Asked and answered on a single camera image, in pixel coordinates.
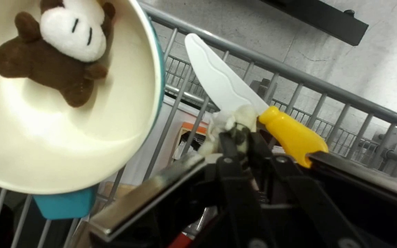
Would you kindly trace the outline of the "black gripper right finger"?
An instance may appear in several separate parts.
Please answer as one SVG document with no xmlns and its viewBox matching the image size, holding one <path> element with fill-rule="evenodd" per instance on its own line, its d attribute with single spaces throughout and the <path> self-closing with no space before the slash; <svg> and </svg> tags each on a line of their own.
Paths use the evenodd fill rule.
<svg viewBox="0 0 397 248">
<path fill-rule="evenodd" d="M 397 195 L 397 178 L 396 177 L 392 177 L 378 170 L 367 168 L 355 161 L 349 161 L 335 155 L 330 155 L 324 152 L 311 153 L 309 159 L 316 164 L 324 164 L 330 168 L 335 168 L 337 171 L 359 178 L 360 181 L 364 181 L 366 184 L 380 186 L 386 192 Z"/>
</svg>

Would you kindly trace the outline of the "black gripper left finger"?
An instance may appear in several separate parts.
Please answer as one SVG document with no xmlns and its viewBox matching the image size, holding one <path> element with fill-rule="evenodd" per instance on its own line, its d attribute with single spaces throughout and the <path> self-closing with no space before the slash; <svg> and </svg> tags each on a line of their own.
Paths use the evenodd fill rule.
<svg viewBox="0 0 397 248">
<path fill-rule="evenodd" d="M 220 155 L 187 156 L 158 173 L 89 221 L 91 243 L 195 240 L 218 217 L 210 188 Z"/>
</svg>

